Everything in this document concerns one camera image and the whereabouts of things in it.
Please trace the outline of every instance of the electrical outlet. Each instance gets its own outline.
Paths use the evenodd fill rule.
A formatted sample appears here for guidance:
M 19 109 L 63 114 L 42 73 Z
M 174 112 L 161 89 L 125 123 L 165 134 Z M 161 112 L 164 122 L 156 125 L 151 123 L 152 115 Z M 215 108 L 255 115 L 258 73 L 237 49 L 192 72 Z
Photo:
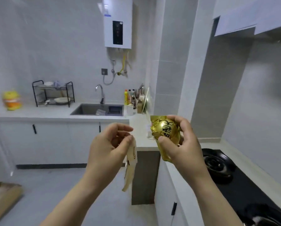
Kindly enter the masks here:
M 102 75 L 108 75 L 108 69 L 102 68 Z

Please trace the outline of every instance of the hand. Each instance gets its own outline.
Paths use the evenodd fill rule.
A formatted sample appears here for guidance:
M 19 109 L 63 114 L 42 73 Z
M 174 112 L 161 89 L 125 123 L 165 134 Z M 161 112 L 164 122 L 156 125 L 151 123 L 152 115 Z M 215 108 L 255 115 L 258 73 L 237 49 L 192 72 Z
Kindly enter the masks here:
M 86 186 L 102 191 L 114 179 L 132 143 L 131 131 L 128 125 L 112 123 L 93 139 L 82 178 Z
M 180 123 L 183 131 L 183 137 L 180 142 L 181 146 L 176 146 L 169 138 L 163 136 L 158 138 L 158 142 L 170 156 L 179 173 L 189 185 L 192 185 L 198 179 L 210 178 L 201 146 L 191 124 L 187 119 L 179 116 L 169 115 L 167 118 Z

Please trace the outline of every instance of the forearm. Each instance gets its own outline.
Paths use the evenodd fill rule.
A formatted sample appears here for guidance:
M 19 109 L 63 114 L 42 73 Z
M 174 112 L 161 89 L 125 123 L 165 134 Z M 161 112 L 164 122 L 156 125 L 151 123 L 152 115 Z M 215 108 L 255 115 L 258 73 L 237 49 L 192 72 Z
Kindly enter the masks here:
M 96 187 L 87 186 L 83 180 L 60 201 L 40 226 L 79 226 L 101 193 Z
M 243 223 L 222 195 L 210 176 L 193 182 L 205 226 L 243 226 Z

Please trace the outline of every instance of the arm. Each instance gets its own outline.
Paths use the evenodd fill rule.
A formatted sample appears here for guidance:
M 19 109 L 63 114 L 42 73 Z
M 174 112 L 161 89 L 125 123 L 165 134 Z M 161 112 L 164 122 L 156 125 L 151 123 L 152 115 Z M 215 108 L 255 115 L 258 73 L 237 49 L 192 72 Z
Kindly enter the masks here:
M 191 124 L 182 117 L 168 116 L 180 123 L 184 138 L 180 147 L 169 138 L 159 137 L 160 145 L 170 156 L 182 177 L 193 189 L 205 226 L 243 226 L 243 223 L 213 182 L 205 165 L 201 146 Z
M 94 138 L 83 178 L 60 201 L 41 226 L 81 225 L 84 217 L 120 170 L 133 140 L 128 125 L 113 123 Z

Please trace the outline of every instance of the kitchen sink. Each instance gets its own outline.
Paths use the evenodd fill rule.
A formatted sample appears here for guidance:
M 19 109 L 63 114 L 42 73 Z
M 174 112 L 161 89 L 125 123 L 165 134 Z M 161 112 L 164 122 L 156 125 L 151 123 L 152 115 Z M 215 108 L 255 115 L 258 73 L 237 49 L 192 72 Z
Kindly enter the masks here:
M 71 115 L 123 116 L 123 105 L 81 104 Z

